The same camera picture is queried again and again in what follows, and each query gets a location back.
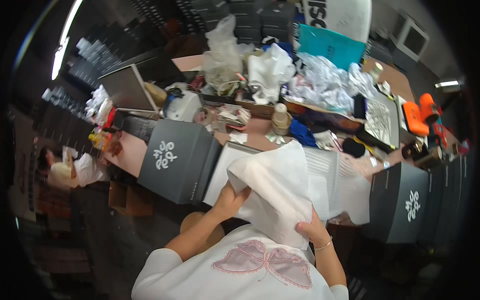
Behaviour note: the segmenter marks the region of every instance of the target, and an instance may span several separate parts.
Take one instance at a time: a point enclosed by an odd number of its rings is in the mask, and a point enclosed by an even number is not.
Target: person in background
[[[188,215],[180,235],[148,256],[132,299],[347,300],[345,273],[313,208],[312,223],[300,222],[296,230],[310,237],[314,258],[310,249],[279,245],[251,224],[225,236],[220,223],[238,212],[250,191],[235,194],[227,182],[210,211]]]
[[[49,170],[50,175],[71,188],[84,187],[97,181],[109,181],[107,166],[97,163],[91,155],[84,153],[80,159],[72,158],[71,148],[63,151],[63,160],[53,150],[44,146],[38,156],[38,168]]]

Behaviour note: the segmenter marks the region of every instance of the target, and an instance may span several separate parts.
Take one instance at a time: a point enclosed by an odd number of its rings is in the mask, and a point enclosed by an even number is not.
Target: table
[[[415,102],[407,77],[395,68],[381,61],[370,58],[366,60],[362,71],[370,72],[376,62],[380,63],[384,68],[384,71],[380,74],[378,82],[387,81],[388,84],[390,84],[390,89],[393,95],[399,95],[406,101]]]
[[[173,59],[173,62],[177,65],[180,71],[198,69],[198,67],[202,65],[202,61],[202,55]],[[375,62],[376,60],[374,59],[368,59],[363,70],[369,71]],[[405,77],[405,75],[388,65],[383,63],[381,64],[384,67],[384,71],[382,72],[380,78],[381,80],[383,79],[388,81],[394,95],[398,93],[406,101],[414,101],[413,94],[410,90],[410,85],[408,84],[408,79]],[[271,120],[252,118],[249,121],[247,129],[244,131],[244,133],[248,134],[248,140],[244,145],[262,151],[277,149],[279,146],[270,142],[265,137],[265,134],[267,134],[271,128]],[[215,133],[215,137],[222,145],[224,145],[225,142],[230,139],[228,134],[219,132]],[[110,153],[103,153],[103,157],[124,171],[132,174],[135,177],[138,177],[140,175],[140,169],[142,168],[143,159],[147,151],[147,145],[143,140],[127,132],[123,133],[122,137],[120,138],[120,143],[123,146],[123,151],[120,153],[120,155],[112,156]],[[368,157],[354,159],[348,154],[342,155],[351,163],[352,167],[356,171],[358,171],[369,181],[371,181],[374,173],[379,172],[384,168],[383,164],[380,162],[376,167],[373,167],[370,158]],[[386,161],[388,161],[390,165],[394,165],[401,160],[402,155],[400,150],[395,150],[388,155]]]

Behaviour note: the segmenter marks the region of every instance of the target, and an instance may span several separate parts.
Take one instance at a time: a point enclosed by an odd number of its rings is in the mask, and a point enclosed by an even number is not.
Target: bracelet
[[[332,243],[332,239],[333,239],[333,237],[330,236],[330,241],[329,241],[325,246],[320,247],[320,248],[315,248],[315,247],[314,247],[313,249],[314,249],[314,250],[321,250],[321,249],[325,248],[326,246],[328,246],[328,245],[330,245],[330,244]]]

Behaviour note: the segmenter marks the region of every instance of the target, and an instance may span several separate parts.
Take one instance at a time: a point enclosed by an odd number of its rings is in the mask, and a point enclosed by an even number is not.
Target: ceiling light
[[[65,24],[63,25],[63,30],[60,35],[60,41],[59,41],[59,47],[57,51],[55,52],[55,59],[53,61],[53,68],[52,68],[52,80],[57,78],[61,64],[63,62],[63,56],[65,55],[65,50],[67,49],[69,37],[68,31],[70,30],[70,26],[72,25],[73,19],[75,15],[77,14],[77,11],[80,7],[80,4],[82,4],[83,0],[75,0],[75,2],[72,5],[72,8],[70,9],[70,12],[68,13],[67,20],[65,21]]]
[[[442,86],[451,86],[451,85],[457,85],[458,81],[445,81],[445,82],[440,82],[435,85],[435,87],[442,87]]]

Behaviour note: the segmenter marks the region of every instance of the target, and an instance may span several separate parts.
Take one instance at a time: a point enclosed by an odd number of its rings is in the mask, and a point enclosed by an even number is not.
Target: logo on box
[[[175,144],[173,142],[168,142],[165,144],[164,141],[160,143],[159,150],[155,149],[153,151],[153,156],[157,158],[155,166],[157,169],[161,170],[162,168],[167,169],[168,163],[172,162],[177,156],[174,156],[172,150],[175,148]]]
[[[417,211],[420,209],[419,192],[410,190],[410,201],[405,201],[405,209],[408,211],[407,219],[409,222],[415,220]]]

